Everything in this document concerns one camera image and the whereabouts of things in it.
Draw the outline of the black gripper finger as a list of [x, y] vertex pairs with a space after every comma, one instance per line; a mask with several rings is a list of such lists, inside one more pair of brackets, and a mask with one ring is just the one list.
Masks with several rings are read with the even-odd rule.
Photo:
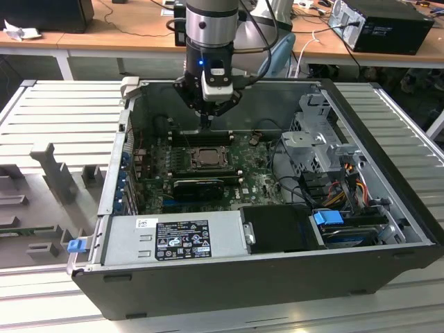
[[185, 105], [198, 115], [200, 128], [208, 129], [207, 104], [203, 99], [200, 80], [192, 75], [184, 74], [173, 82], [173, 88]]
[[241, 92], [239, 90], [235, 90], [232, 96], [224, 102], [211, 102], [210, 103], [210, 111], [208, 112], [208, 120], [207, 127], [210, 128], [212, 125], [212, 121], [224, 115], [229, 110], [233, 109], [237, 106], [241, 99]]

